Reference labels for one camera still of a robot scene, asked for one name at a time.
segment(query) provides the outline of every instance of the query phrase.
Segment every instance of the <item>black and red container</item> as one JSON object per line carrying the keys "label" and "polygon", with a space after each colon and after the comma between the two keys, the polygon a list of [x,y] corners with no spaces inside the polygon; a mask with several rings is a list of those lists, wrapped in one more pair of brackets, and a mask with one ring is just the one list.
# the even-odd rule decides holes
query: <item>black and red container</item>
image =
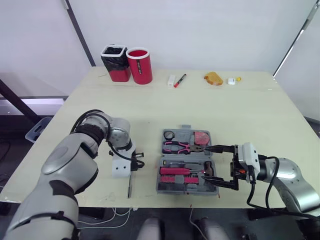
{"label": "black and red container", "polygon": [[124,45],[110,44],[101,52],[102,62],[113,82],[129,81],[131,70],[126,56],[127,50]]}

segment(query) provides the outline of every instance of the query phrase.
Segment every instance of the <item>gray tool case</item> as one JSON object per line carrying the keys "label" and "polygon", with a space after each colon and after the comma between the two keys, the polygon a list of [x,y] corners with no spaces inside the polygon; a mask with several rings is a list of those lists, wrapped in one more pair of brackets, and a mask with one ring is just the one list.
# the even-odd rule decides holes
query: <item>gray tool case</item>
{"label": "gray tool case", "polygon": [[[208,195],[214,196],[219,193],[219,188],[206,182],[201,176],[205,174],[202,172],[191,173],[191,175],[161,175],[160,169],[165,168],[186,168],[190,170],[204,170],[205,165],[211,162],[211,167],[213,169],[213,176],[217,176],[216,167],[214,161],[211,159],[213,155],[209,151],[201,152],[190,152],[189,154],[168,154],[164,149],[169,149],[171,151],[177,151],[183,149],[182,146],[176,145],[164,145],[164,142],[168,141],[165,139],[165,132],[171,131],[174,133],[174,138],[171,141],[178,141],[181,143],[189,143],[190,145],[195,144],[195,132],[204,132],[209,136],[209,142],[207,145],[201,145],[201,147],[211,146],[211,136],[206,130],[193,130],[190,125],[182,125],[181,129],[164,129],[162,134],[162,146],[161,151],[163,157],[160,159],[157,171],[156,180],[156,191],[160,194],[176,194],[176,195]],[[196,183],[185,183],[185,177],[198,178],[198,184]],[[164,179],[169,179],[170,182],[163,182]]]}

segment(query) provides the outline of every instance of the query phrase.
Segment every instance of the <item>white table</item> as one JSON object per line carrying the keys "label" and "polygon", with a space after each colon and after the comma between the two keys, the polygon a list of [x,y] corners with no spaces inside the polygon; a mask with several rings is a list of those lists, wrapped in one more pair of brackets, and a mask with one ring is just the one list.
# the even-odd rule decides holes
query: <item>white table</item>
{"label": "white table", "polygon": [[[179,78],[185,72],[188,76],[178,88],[167,87],[170,74]],[[49,154],[76,119],[91,109],[130,122],[130,136],[137,152],[145,154],[145,167],[133,173],[128,199],[129,178],[112,178],[110,149],[103,142],[95,159],[99,174],[85,192],[76,196],[81,207],[247,208],[250,184],[243,180],[239,181],[239,191],[220,187],[220,198],[156,192],[162,130],[181,124],[208,130],[213,144],[252,142],[259,154],[291,159],[320,193],[319,139],[273,77],[266,72],[218,71],[224,80],[240,76],[242,81],[212,86],[204,80],[207,72],[154,69],[152,83],[137,85],[132,78],[127,83],[112,82],[104,67],[93,67],[25,156],[1,192],[0,201],[23,201],[36,185]],[[230,180],[232,154],[215,153],[213,159],[217,175]],[[267,186],[257,183],[252,203],[264,205]],[[275,189],[270,193],[270,206],[284,206]]]}

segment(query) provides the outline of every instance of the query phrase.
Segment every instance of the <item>black plastic bag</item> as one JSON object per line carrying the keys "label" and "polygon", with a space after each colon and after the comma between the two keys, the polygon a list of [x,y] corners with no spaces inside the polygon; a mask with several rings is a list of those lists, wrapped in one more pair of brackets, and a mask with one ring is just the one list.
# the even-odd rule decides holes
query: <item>black plastic bag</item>
{"label": "black plastic bag", "polygon": [[[123,48],[121,47],[108,47],[103,54],[112,54],[118,55],[121,53]],[[101,56],[102,62],[108,72],[113,70],[122,71],[129,67],[128,58],[126,55],[127,48],[124,48],[124,51],[121,56]]]}

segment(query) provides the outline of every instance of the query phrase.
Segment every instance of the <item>white cable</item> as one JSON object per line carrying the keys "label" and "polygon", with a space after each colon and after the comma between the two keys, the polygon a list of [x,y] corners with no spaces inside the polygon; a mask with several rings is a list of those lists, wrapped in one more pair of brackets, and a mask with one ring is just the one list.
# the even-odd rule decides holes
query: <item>white cable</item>
{"label": "white cable", "polygon": [[112,210],[114,211],[115,215],[117,216],[124,216],[124,215],[127,215],[129,212],[130,212],[130,207],[129,207],[129,210],[123,214],[120,214],[120,213],[117,213],[117,208],[112,208]]}
{"label": "white cable", "polygon": [[189,222],[190,222],[193,226],[195,226],[196,229],[198,229],[198,231],[201,233],[202,237],[203,237],[205,240],[208,240],[208,239],[206,238],[206,236],[203,234],[203,232],[201,231],[201,229],[200,229],[194,222],[191,221],[191,216],[192,216],[192,212],[193,212],[193,211],[194,211],[194,209],[192,208],[192,209],[191,209],[191,212],[190,212]]}
{"label": "white cable", "polygon": [[86,222],[86,221],[78,221],[78,223],[88,224],[88,225],[104,224],[104,223],[107,223],[107,222],[112,221],[112,220],[115,218],[115,216],[116,216],[116,212],[115,212],[115,211],[113,211],[113,216],[112,216],[110,219],[106,220],[106,221],[100,221],[100,222]]}
{"label": "white cable", "polygon": [[129,217],[130,217],[130,210],[131,210],[131,207],[128,211],[129,214],[128,214],[128,217],[126,218],[125,222],[119,226],[86,226],[86,227],[78,227],[78,229],[116,229],[116,228],[121,228],[122,226],[126,225],[126,223],[128,222]]}

